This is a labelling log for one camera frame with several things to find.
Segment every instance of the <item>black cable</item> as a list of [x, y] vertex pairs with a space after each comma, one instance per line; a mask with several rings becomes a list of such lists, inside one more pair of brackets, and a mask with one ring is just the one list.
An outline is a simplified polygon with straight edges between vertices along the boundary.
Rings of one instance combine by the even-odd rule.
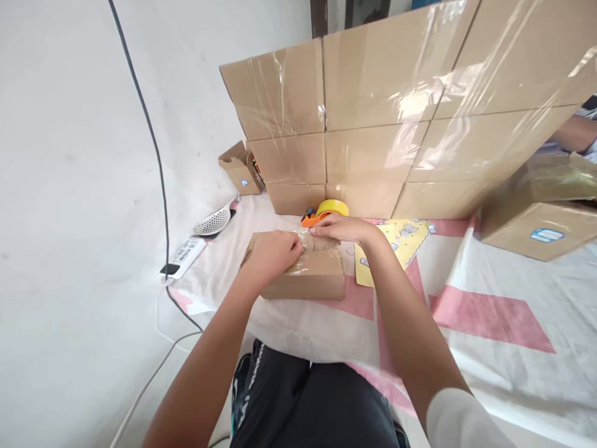
[[216, 445], [218, 445], [220, 442], [225, 441], [226, 439], [229, 439], [230, 435], [224, 436], [219, 438], [218, 440], [216, 440], [214, 443], [212, 443], [208, 448], [214, 448]]
[[[143, 94], [141, 93], [141, 88], [139, 87], [139, 82], [137, 81], [137, 75], [135, 74], [135, 69], [132, 66], [131, 54], [129, 53], [129, 48], [126, 45], [123, 28], [120, 25], [120, 19], [118, 18], [118, 13], [116, 12], [116, 7], [114, 6], [114, 1], [108, 0], [108, 2], [110, 3], [110, 9], [112, 9], [112, 15], [114, 16], [114, 22], [116, 23], [116, 28], [118, 29], [118, 34], [120, 35], [120, 41], [123, 45], [124, 55], [126, 56], [126, 62], [129, 64], [129, 71], [131, 72], [132, 81], [135, 84], [135, 89], [137, 90], [137, 95], [139, 97], [139, 101], [141, 102], [141, 107], [143, 108], [145, 120], [147, 121], [147, 127], [149, 128], [149, 133], [151, 134], [151, 140], [154, 143], [155, 156], [157, 157], [157, 166], [160, 169], [160, 182], [162, 184], [162, 201], [164, 203], [164, 222], [165, 222], [165, 227], [166, 227], [166, 264], [165, 264], [166, 269], [165, 269], [164, 275], [165, 275], [165, 280], [167, 281], [168, 280], [168, 258], [169, 258], [169, 254], [170, 254], [170, 231], [168, 229], [168, 208], [166, 206], [166, 188], [164, 185], [164, 172], [162, 170], [162, 158], [160, 157], [160, 150], [157, 147], [157, 141], [155, 140], [154, 128], [151, 125], [151, 120], [149, 119], [149, 113], [147, 112], [147, 107], [145, 106], [145, 100], [143, 99]], [[174, 297], [172, 297], [172, 295], [170, 293], [170, 288], [168, 286], [166, 286], [166, 293], [168, 294], [168, 297], [170, 298], [172, 303], [174, 305], [176, 305], [176, 308], [178, 308], [178, 310], [194, 326], [196, 326], [200, 331], [203, 331], [203, 329], [199, 326], [199, 324], [196, 323], [193, 319], [191, 319], [191, 317], [182, 310], [182, 308], [177, 303], [177, 301], [174, 300]]]

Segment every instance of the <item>white plastic basket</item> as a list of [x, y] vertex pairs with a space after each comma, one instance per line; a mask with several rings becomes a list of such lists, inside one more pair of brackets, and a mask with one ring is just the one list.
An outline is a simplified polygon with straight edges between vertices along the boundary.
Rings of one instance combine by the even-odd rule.
[[212, 213], [200, 223], [195, 224], [193, 232], [196, 235], [208, 236], [219, 233], [230, 221], [230, 205], [238, 198], [235, 197], [217, 212]]

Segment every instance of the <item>bedsheet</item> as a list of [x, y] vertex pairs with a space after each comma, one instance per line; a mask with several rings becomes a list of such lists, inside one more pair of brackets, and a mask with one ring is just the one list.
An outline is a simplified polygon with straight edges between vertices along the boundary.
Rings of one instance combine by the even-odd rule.
[[[544, 263], [481, 243], [477, 222], [430, 220], [434, 233], [406, 267], [409, 279], [490, 413], [572, 447], [597, 446], [597, 244]], [[298, 230], [299, 218], [276, 215], [267, 194], [242, 197], [228, 226], [172, 284], [178, 303], [189, 314], [216, 310], [252, 233], [275, 229]], [[381, 320], [375, 290], [356, 283], [354, 245], [341, 248], [342, 301], [260, 297], [248, 331], [291, 355], [346, 362], [413, 413], [389, 358], [391, 322]]]

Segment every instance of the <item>person's left hand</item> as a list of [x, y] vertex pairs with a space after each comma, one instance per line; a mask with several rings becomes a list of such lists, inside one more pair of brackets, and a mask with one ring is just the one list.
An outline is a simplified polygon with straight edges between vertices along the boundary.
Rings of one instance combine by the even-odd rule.
[[303, 245], [298, 234], [274, 230], [255, 244], [242, 271], [249, 273], [260, 289], [282, 274], [303, 253]]

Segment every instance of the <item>person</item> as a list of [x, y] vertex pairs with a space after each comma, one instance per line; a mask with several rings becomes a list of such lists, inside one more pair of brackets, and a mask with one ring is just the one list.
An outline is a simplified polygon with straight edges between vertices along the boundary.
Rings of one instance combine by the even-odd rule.
[[[391, 360], [432, 447], [513, 447], [474, 398], [422, 298], [373, 224], [329, 215], [311, 229], [369, 260]], [[231, 447], [408, 447], [387, 401], [345, 364], [310, 364], [256, 340], [235, 369], [260, 291], [303, 251], [296, 233], [258, 241], [180, 369], [144, 447], [206, 447], [233, 381]]]
[[554, 132], [544, 147], [550, 147], [550, 141], [557, 143], [564, 151], [577, 152], [597, 163], [597, 120], [573, 115]]

